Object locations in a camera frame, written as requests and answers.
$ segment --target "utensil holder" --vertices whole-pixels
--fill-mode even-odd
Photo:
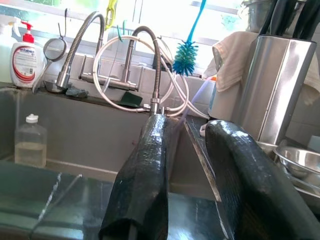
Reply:
[[[285,136],[316,47],[313,41],[270,35],[252,43],[234,121],[255,140],[278,145]]]

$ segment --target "yellow clip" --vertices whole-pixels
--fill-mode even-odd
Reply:
[[[116,19],[116,10],[115,10],[115,5],[116,5],[117,0],[110,0],[109,5],[106,8],[106,17],[105,17],[105,29],[107,30],[112,27],[114,24],[114,21]]]

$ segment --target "white hose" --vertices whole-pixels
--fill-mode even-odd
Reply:
[[[147,42],[143,41],[142,39],[135,37],[135,36],[131,36],[131,35],[124,35],[121,36],[122,39],[131,39],[131,40],[135,40],[138,41],[144,45],[146,45],[150,50],[152,50],[153,52],[155,51],[154,48],[152,46],[150,46]],[[136,112],[136,113],[140,113],[140,112],[146,112],[147,110],[144,108],[136,108],[136,109],[132,109],[132,108],[127,108],[127,107],[122,107],[114,102],[112,102],[102,91],[101,86],[99,84],[99,80],[98,80],[98,74],[97,74],[97,70],[98,70],[98,63],[99,63],[99,59],[102,56],[103,52],[113,43],[115,43],[116,41],[118,41],[119,38],[118,37],[114,37],[111,40],[109,40],[96,54],[95,58],[94,58],[94,62],[93,62],[93,66],[92,66],[92,77],[93,77],[93,82],[95,85],[95,88],[97,89],[97,91],[99,92],[99,94],[103,97],[103,99],[105,99],[110,105],[123,110],[123,111],[127,111],[127,112]],[[173,60],[170,59],[168,57],[168,55],[161,49],[162,51],[162,56],[170,63],[172,64]],[[186,89],[186,95],[184,94],[184,92],[182,91],[182,89],[180,88],[179,84],[177,83],[175,77],[172,75],[172,73],[170,72],[168,66],[165,64],[164,60],[161,59],[162,65],[164,66],[165,70],[167,71],[167,73],[169,74],[170,80],[171,80],[171,84],[170,87],[167,91],[167,93],[163,96],[163,98],[161,99],[161,103],[163,103],[171,94],[173,88],[175,87],[178,95],[180,96],[180,98],[183,101],[183,104],[179,107],[176,108],[170,108],[171,110],[178,111],[175,112],[173,114],[168,114],[169,117],[175,117],[178,116],[179,114],[181,114],[187,107],[190,108],[190,110],[192,112],[194,112],[195,114],[199,115],[202,118],[206,118],[208,119],[209,117],[205,114],[203,114],[202,112],[200,112],[197,108],[195,108],[195,106],[189,101],[189,87],[187,84],[186,79],[184,78],[184,76],[181,76],[182,78],[182,82],[185,86]]]
[[[162,48],[160,48],[160,50],[162,51],[161,54],[162,56],[165,58],[165,60],[170,63],[171,65],[173,64],[173,59],[170,59],[168,57],[168,55],[163,51]],[[181,110],[183,107],[184,107],[184,102],[186,101],[186,99],[188,99],[187,101],[187,106],[189,107],[189,109],[197,114],[198,116],[202,117],[202,118],[205,118],[205,119],[210,119],[210,117],[204,113],[202,113],[201,111],[199,111],[194,105],[193,103],[189,100],[189,98],[186,98],[186,95],[184,94],[184,92],[181,90],[179,84],[177,83],[177,80],[176,80],[176,76],[172,76],[169,68],[167,65],[163,65],[163,67],[165,68],[166,72],[168,73],[170,79],[171,79],[171,84],[170,84],[170,87],[168,89],[168,91],[166,92],[166,94],[163,96],[163,98],[161,99],[160,103],[163,103],[168,97],[169,95],[171,94],[171,92],[173,91],[174,87],[176,88],[176,91],[179,95],[179,97],[182,99],[182,104],[178,107],[175,107],[175,108],[167,108],[169,111],[171,112],[175,112],[175,111],[179,111]],[[180,75],[180,77],[182,78],[182,81],[185,81],[185,77],[183,75]]]

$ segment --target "countertop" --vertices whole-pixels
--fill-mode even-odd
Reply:
[[[2,237],[98,239],[113,183],[7,161],[0,182]],[[224,239],[214,201],[169,193],[168,203],[168,240]]]

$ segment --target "hook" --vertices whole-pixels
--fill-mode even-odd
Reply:
[[[67,12],[68,12],[68,8],[66,8],[64,10],[64,36],[62,36],[62,34],[61,34],[60,23],[58,22],[59,35],[60,35],[61,39],[64,39],[66,37],[66,33],[67,33]]]
[[[121,38],[119,25],[116,26],[116,29],[117,29],[117,32],[118,32],[118,37],[119,37],[120,41],[123,43],[124,40]],[[125,33],[125,29],[126,29],[126,20],[123,20],[123,23],[122,23],[122,35],[126,34]]]
[[[68,14],[68,8],[64,10],[64,37],[66,37],[66,33],[67,33],[67,14]]]

